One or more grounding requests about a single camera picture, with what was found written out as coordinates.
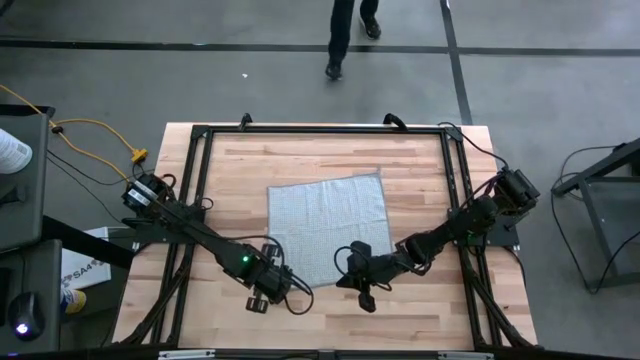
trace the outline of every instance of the gray cloth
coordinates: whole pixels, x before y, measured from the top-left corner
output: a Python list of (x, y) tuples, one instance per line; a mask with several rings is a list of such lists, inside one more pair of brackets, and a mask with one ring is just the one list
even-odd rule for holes
[[(268, 188), (269, 235), (282, 243), (286, 264), (311, 287), (341, 275), (333, 254), (359, 240), (373, 255), (391, 252), (389, 221), (378, 173)], [(338, 254), (347, 270), (350, 251)]]

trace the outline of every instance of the concrete floor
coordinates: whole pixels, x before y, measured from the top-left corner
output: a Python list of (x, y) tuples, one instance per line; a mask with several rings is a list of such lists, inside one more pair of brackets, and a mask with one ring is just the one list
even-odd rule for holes
[[(638, 48), (634, 0), (451, 0), (460, 46)], [(226, 44), (326, 44), (330, 1), (313, 0), (18, 0), (0, 34), (29, 38)], [(383, 45), (446, 46), (438, 0), (381, 0)], [(370, 44), (354, 21), (353, 42)], [(460, 123), (448, 55), (350, 54), (345, 78), (328, 83), (324, 53), (127, 52), (2, 48), (1, 82), (32, 102), (53, 105), (57, 119), (108, 122), (156, 154), (169, 121), (378, 123), (393, 112), (408, 123)], [(640, 286), (589, 295), (562, 244), (549, 193), (571, 151), (640, 135), (640, 62), (618, 57), (462, 56), (474, 124), (488, 125), (497, 153), (543, 192), (519, 225), (521, 257), (540, 344), (555, 350), (640, 356)], [(16, 102), (0, 94), (0, 102)], [(99, 128), (66, 132), (128, 169), (129, 154)], [(50, 148), (105, 181), (108, 168), (52, 139)], [(606, 152), (578, 156), (579, 170)], [(115, 225), (66, 175), (48, 169), (46, 208), (80, 228)], [(87, 183), (119, 216), (130, 215), (121, 186)], [(605, 259), (578, 203), (558, 201), (558, 215), (591, 277)], [(108, 316), (103, 320), (106, 331)], [(93, 336), (102, 339), (102, 332)], [(92, 341), (83, 340), (82, 346)]]

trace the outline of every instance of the wooden table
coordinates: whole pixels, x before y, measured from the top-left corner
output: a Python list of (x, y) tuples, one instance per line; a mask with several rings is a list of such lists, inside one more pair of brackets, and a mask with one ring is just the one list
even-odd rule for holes
[[(167, 124), (160, 148), (155, 172), (175, 174), (176, 189), (180, 188), (192, 125)], [(480, 147), (491, 150), (487, 127), (467, 126), (463, 130)], [(495, 175), (496, 165), (491, 157), (468, 144), (465, 150), (474, 187)], [(195, 191), (201, 153), (202, 145), (196, 156), (190, 194)], [(455, 151), (452, 154), (459, 174)], [(227, 236), (266, 234), (268, 186), (302, 184), (378, 169), (394, 241), (445, 221), (450, 204), (442, 150), (435, 136), (218, 134), (205, 190), (205, 196), (213, 199), (215, 206), (207, 213), (206, 224)], [(167, 248), (149, 246), (134, 259), (114, 341), (130, 334), (156, 300)], [(496, 301), (525, 338), (535, 343), (518, 263), (501, 248), (487, 249), (487, 261)], [(198, 247), (180, 346), (472, 349), (463, 289), (457, 251), (447, 246), (426, 276), (399, 276), (390, 293), (374, 289), (378, 308), (374, 314), (358, 307), (355, 291), (335, 286), (315, 289), (315, 305), (304, 316), (291, 315), (284, 303), (272, 305), (267, 314), (256, 314), (245, 310), (250, 291), (223, 274), (213, 255)], [(292, 307), (306, 307), (305, 296), (300, 291), (290, 293)], [(165, 317), (165, 336), (172, 308), (173, 302)], [(484, 306), (478, 308), (483, 334), (489, 339)]]

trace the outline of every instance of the black shoe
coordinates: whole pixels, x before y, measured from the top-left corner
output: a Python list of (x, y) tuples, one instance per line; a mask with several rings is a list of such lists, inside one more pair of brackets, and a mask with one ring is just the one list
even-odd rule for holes
[(364, 27), (364, 31), (367, 33), (367, 37), (371, 40), (380, 39), (380, 35), (382, 35), (382, 29), (380, 29), (380, 24), (376, 20), (375, 16), (364, 18), (360, 16), (360, 23)]
[(337, 61), (329, 60), (327, 68), (324, 70), (325, 75), (331, 80), (342, 79), (342, 64)]

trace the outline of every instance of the black pants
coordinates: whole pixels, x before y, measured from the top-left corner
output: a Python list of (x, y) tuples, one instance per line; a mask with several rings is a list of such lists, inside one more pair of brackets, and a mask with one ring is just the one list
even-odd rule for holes
[[(331, 14), (331, 41), (329, 41), (329, 58), (341, 62), (347, 56), (347, 48), (351, 37), (351, 18), (355, 0), (334, 0)], [(378, 0), (362, 0), (360, 16), (374, 16), (378, 10)]]

